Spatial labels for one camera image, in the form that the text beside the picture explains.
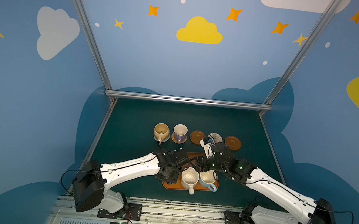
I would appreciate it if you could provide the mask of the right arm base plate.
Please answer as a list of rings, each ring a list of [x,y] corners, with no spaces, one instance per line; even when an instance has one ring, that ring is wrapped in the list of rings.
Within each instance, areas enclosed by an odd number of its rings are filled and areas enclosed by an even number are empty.
[[[252,218],[241,212],[224,211],[225,224],[255,224]]]

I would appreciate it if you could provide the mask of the multicolour woven coaster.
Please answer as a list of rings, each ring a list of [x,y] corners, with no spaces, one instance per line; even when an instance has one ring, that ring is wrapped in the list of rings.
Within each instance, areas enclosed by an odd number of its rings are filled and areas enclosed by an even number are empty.
[[[208,137],[209,137],[209,142],[212,143],[212,144],[214,144],[214,143],[222,143],[223,142],[223,138],[218,133],[210,133],[208,135]]]

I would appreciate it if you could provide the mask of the light blue mug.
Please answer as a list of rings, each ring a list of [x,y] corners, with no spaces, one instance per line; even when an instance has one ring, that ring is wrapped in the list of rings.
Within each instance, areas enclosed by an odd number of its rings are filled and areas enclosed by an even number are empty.
[[[209,170],[206,172],[200,172],[199,174],[199,183],[203,188],[210,190],[211,192],[216,192],[217,187],[215,185],[215,172],[213,170]]]

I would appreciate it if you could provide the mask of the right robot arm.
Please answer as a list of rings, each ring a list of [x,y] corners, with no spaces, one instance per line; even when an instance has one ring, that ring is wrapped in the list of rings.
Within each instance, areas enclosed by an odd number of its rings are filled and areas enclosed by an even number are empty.
[[[281,212],[248,204],[239,214],[238,224],[336,224],[332,205],[325,199],[314,200],[288,188],[248,161],[236,159],[222,142],[203,139],[200,145],[206,155],[203,169],[223,173],[285,209]]]

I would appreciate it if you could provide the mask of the brown wooden coaster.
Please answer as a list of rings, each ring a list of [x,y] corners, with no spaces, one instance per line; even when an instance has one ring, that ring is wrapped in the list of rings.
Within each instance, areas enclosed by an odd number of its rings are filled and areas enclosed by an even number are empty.
[[[225,138],[225,144],[232,151],[237,151],[237,150],[241,149],[241,147],[242,147],[241,141],[235,136],[227,136]]]
[[[201,131],[193,131],[190,134],[190,140],[195,145],[201,145],[201,141],[205,138],[205,134]]]

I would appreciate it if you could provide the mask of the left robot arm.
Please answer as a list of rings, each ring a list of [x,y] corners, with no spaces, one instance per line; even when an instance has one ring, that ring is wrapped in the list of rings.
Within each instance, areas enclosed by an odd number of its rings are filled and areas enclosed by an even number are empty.
[[[158,181],[174,184],[188,162],[184,150],[173,153],[164,149],[120,163],[89,161],[72,179],[75,210],[85,212],[101,204],[103,210],[122,217],[128,211],[128,203],[125,195],[112,191],[112,187],[144,176],[155,176]]]

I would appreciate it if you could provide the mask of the cream yellow mug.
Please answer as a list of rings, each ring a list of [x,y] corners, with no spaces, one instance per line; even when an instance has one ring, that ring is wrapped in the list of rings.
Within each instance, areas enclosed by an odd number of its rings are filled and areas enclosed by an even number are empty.
[[[166,142],[170,138],[170,129],[167,124],[159,123],[153,129],[153,137],[158,143],[158,145]]]

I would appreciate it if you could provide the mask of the white mug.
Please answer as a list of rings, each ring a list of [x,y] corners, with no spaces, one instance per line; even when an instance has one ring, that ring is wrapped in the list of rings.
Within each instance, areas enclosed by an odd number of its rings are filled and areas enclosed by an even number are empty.
[[[181,173],[181,184],[190,195],[195,192],[195,186],[199,182],[199,174],[193,167],[188,167]]]

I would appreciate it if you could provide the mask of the rattan woven coaster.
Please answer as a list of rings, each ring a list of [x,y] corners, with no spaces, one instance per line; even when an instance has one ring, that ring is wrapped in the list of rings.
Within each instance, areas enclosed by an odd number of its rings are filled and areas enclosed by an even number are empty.
[[[172,134],[172,141],[176,144],[183,144],[187,141],[188,136],[184,135],[184,136],[180,136],[177,135],[175,133]]]

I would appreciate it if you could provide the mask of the lavender mug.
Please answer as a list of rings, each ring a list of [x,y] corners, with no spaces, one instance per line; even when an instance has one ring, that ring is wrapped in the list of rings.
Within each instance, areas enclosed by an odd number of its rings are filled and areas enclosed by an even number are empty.
[[[183,124],[177,124],[177,125],[175,125],[175,127],[173,129],[173,133],[180,135],[180,136],[187,135],[187,132],[188,132],[187,126],[183,125]]]

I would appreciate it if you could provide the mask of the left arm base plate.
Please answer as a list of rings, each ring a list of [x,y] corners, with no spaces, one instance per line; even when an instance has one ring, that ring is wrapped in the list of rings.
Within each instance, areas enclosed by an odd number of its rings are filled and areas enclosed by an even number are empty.
[[[128,203],[126,204],[126,206],[124,206],[116,213],[110,213],[109,211],[100,208],[97,217],[107,218],[107,219],[139,221],[141,212],[142,212],[141,204]]]

